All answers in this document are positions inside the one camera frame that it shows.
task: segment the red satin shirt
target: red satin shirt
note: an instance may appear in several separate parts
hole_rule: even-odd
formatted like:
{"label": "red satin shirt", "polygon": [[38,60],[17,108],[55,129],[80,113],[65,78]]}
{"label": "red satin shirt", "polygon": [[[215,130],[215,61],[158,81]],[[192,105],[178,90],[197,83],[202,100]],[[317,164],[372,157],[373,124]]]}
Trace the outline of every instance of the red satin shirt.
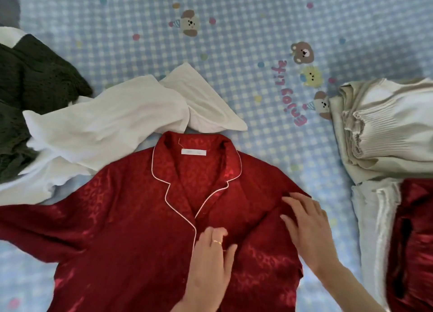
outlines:
{"label": "red satin shirt", "polygon": [[433,180],[401,184],[387,269],[392,312],[433,312]]}
{"label": "red satin shirt", "polygon": [[[206,156],[181,154],[206,150]],[[0,207],[0,239],[59,262],[48,312],[169,312],[208,226],[239,245],[222,312],[295,311],[302,266],[281,197],[303,191],[220,134],[166,132],[51,206]]]}

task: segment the person's left hand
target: person's left hand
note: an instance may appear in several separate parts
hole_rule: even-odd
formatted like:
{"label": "person's left hand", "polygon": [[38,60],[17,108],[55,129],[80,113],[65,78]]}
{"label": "person's left hand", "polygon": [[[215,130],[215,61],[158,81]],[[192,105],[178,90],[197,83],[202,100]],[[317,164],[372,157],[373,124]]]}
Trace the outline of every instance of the person's left hand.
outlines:
{"label": "person's left hand", "polygon": [[237,245],[223,254],[227,230],[208,227],[198,239],[192,253],[185,295],[181,304],[191,312],[216,312],[223,301],[232,274]]}

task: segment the hand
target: hand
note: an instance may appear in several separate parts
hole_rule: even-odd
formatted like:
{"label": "hand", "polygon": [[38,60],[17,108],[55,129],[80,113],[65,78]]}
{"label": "hand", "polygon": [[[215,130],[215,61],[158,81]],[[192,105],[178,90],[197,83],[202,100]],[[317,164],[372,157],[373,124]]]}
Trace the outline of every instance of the hand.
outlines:
{"label": "hand", "polygon": [[289,230],[292,242],[307,266],[320,280],[330,270],[339,267],[335,244],[332,239],[328,216],[319,203],[300,194],[283,197],[296,216],[298,226],[286,215],[281,218]]}
{"label": "hand", "polygon": [[208,227],[198,239],[192,253],[185,296],[181,304],[188,312],[216,312],[226,293],[232,274],[237,245],[223,256],[227,230]]}

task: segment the dark green knit sweater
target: dark green knit sweater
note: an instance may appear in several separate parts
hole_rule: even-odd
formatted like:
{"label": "dark green knit sweater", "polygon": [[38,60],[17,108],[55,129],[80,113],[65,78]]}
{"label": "dark green knit sweater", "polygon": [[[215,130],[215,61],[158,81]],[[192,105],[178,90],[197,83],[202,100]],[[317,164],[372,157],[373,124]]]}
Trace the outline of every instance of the dark green knit sweater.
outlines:
{"label": "dark green knit sweater", "polygon": [[39,114],[68,106],[92,89],[77,69],[32,35],[12,49],[0,44],[0,183],[18,175],[37,156],[23,110]]}

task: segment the light gray fabric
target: light gray fabric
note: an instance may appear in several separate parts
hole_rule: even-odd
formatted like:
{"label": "light gray fabric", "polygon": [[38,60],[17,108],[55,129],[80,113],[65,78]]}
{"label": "light gray fabric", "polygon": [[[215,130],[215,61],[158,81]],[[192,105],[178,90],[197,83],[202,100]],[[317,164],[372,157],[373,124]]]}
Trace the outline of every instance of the light gray fabric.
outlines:
{"label": "light gray fabric", "polygon": [[19,28],[19,0],[0,0],[0,26]]}

